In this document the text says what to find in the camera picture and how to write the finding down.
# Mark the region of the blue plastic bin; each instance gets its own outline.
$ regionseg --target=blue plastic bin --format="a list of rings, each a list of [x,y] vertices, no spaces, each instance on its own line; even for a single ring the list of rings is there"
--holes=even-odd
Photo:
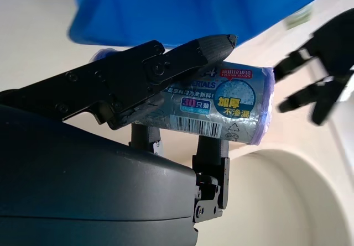
[[[81,44],[134,46],[159,40],[177,46],[206,35],[232,33],[238,44],[313,0],[77,0],[69,30]]]

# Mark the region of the product label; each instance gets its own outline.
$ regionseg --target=product label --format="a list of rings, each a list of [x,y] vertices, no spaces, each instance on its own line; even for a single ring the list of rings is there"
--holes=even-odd
[[[211,102],[183,97],[181,100],[181,111],[208,115],[210,113]]]
[[[221,123],[209,122],[200,119],[170,116],[171,128],[185,133],[204,135],[205,137],[220,138]]]
[[[233,78],[251,79],[253,72],[252,70],[222,69],[220,76],[227,78],[229,81],[231,81]]]
[[[217,87],[214,96],[217,111],[231,119],[249,118],[255,103],[253,88],[243,80],[223,82]]]

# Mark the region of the white sink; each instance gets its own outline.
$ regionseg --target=white sink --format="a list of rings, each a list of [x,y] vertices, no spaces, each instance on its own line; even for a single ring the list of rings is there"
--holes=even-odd
[[[305,157],[272,149],[231,157],[228,207],[195,226],[197,245],[352,245],[335,191]]]

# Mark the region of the white surface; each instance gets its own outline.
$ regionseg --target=white surface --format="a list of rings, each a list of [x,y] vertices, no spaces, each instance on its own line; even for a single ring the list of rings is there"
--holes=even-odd
[[[314,16],[310,22],[289,31],[284,30],[282,23],[276,24],[260,36],[238,47],[227,61],[254,66],[275,65],[288,52],[306,41],[308,35],[321,24],[352,7],[354,7],[354,0],[317,0],[314,3]],[[77,45],[65,37],[75,9],[73,0],[0,0],[0,72],[2,76],[0,90],[22,87],[89,61],[99,47]],[[277,84],[275,102],[280,102],[285,96],[310,83],[310,78],[310,74],[303,70]],[[329,125],[313,126],[308,122],[308,113],[309,107],[287,114],[274,112],[268,134],[260,146],[231,144],[231,149],[236,148],[236,150],[233,150],[230,155],[235,158],[264,148],[286,149],[291,153],[296,153],[298,159],[302,157],[307,164],[311,164],[311,168],[321,175],[324,182],[333,190],[342,207],[343,214],[347,218],[348,230],[352,231],[354,227],[354,191],[346,167],[346,160],[349,158],[345,153],[348,154],[348,152],[345,152],[337,141],[336,131],[330,129]],[[127,144],[129,141],[129,127],[119,131],[111,131],[107,125],[99,126],[89,114],[77,116],[69,123],[118,142]],[[345,132],[348,135],[352,134],[351,130]],[[162,131],[162,136],[166,157],[180,163],[190,164],[191,156],[196,150],[197,137],[165,130]],[[179,146],[179,151],[175,151],[176,145]],[[277,156],[277,160],[281,162],[284,159],[282,156]],[[300,226],[307,227],[308,224],[306,214],[301,213],[306,203],[298,201],[293,190],[294,184],[292,185],[290,180],[292,179],[291,172],[294,170],[286,169],[285,166],[282,171],[279,171],[272,167],[273,164],[262,161],[250,160],[248,162],[242,159],[240,162],[232,162],[231,181],[233,181],[235,189],[232,189],[230,196],[235,198],[230,199],[233,202],[228,205],[228,215],[208,222],[209,225],[215,227],[218,223],[224,223],[223,233],[228,234],[228,240],[214,245],[234,245],[233,240],[236,237],[240,238],[237,242],[249,242],[249,245],[266,245],[266,243],[277,239],[282,242],[282,245],[301,245],[302,242],[303,245],[306,245],[309,242],[309,233],[294,229],[294,227]],[[276,177],[282,180],[282,183],[278,183],[275,177],[272,178],[270,172],[274,172]],[[303,171],[299,170],[296,173],[301,175]],[[259,193],[262,189],[263,179],[267,181],[269,186],[267,197],[261,195],[264,192]],[[249,196],[245,200],[248,203],[253,201],[253,207],[247,207],[247,204],[242,203],[241,199],[242,196],[247,195],[245,189],[247,182],[252,182],[254,196]],[[281,192],[282,186],[289,187],[287,194]],[[316,189],[308,190],[313,190],[313,193],[317,195]],[[285,204],[281,204],[280,207],[277,200],[272,199],[272,196],[273,198],[281,198]],[[261,200],[266,201],[268,207],[262,207]],[[318,195],[317,202],[318,205],[327,205],[329,212],[336,212],[336,204],[328,203],[326,198]],[[271,210],[273,214],[263,212],[264,208]],[[295,210],[298,208],[298,212],[304,215],[294,218],[290,223],[283,222],[283,212],[290,213],[292,208]],[[257,215],[263,218],[258,219],[255,214],[252,214],[252,210],[255,210]],[[329,225],[327,229],[330,232],[334,228],[330,226],[331,216],[328,214],[325,216],[328,217],[322,221],[324,225]],[[252,220],[254,229],[251,226],[241,227],[240,223],[248,223],[249,219]],[[284,236],[281,231],[277,233],[274,225],[270,225],[268,229],[262,229],[261,225],[265,222],[286,223],[288,236]],[[236,227],[241,227],[242,232],[236,233]],[[217,235],[209,232],[203,232],[203,234],[208,236],[207,238],[202,235],[200,237],[205,245],[210,245],[207,241],[212,241],[212,237]],[[263,241],[258,240],[257,236],[260,236]],[[340,238],[341,242],[345,242],[345,235]]]
[[[305,160],[274,149],[233,158],[228,201],[233,210],[197,224],[198,245],[351,245],[331,186]]]

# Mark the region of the blue sticker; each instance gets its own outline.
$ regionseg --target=blue sticker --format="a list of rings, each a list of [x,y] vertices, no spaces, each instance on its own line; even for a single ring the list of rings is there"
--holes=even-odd
[[[181,111],[183,112],[208,115],[210,113],[210,107],[210,101],[187,97],[183,97],[181,100]]]
[[[214,106],[225,117],[249,118],[256,103],[253,88],[242,80],[225,81],[215,92]]]

